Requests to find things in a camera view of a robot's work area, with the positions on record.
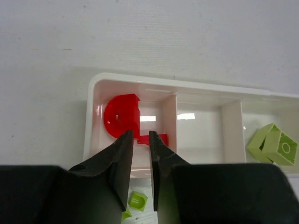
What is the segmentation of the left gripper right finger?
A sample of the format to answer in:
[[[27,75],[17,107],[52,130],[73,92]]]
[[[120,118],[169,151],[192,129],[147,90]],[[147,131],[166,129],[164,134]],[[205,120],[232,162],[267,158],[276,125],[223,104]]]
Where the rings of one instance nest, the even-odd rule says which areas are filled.
[[[174,206],[194,210],[194,167],[169,149],[155,131],[149,132],[154,211]]]

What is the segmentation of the green lego brick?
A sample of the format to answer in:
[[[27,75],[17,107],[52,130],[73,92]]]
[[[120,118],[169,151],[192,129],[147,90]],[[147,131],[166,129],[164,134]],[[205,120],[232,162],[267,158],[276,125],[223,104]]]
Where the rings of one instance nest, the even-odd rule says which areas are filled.
[[[270,131],[265,138],[262,154],[278,165],[294,166],[298,143],[284,132]]]
[[[267,134],[275,129],[277,129],[276,125],[274,123],[270,123],[258,129],[252,136],[251,140],[248,142],[246,149],[258,162],[273,164],[273,161],[265,156],[262,153],[262,150]]]

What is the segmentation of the small green lego piece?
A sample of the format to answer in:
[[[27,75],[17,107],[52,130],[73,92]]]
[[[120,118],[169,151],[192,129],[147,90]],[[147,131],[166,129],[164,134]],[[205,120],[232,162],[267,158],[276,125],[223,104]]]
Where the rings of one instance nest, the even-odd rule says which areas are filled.
[[[147,200],[148,197],[145,194],[132,191],[128,204],[130,208],[144,212],[147,204]]]
[[[127,218],[131,218],[131,217],[132,217],[132,214],[131,214],[130,210],[127,208],[126,211],[124,211],[122,213],[122,219],[121,219],[121,221],[123,222]]]

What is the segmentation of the red round lego piece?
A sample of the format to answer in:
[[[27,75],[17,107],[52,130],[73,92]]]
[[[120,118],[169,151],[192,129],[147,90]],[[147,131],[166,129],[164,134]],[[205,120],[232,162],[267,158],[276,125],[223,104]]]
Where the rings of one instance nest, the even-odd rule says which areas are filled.
[[[127,130],[132,130],[134,139],[140,138],[140,99],[135,94],[118,95],[105,107],[103,121],[107,132],[119,138]]]

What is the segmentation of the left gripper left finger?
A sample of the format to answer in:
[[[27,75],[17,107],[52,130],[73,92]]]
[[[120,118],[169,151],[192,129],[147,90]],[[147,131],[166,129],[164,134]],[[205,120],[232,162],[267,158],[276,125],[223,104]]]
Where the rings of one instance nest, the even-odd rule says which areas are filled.
[[[110,146],[89,159],[73,166],[70,172],[90,180],[104,177],[121,210],[127,208],[128,187],[133,158],[133,131],[128,130]]]

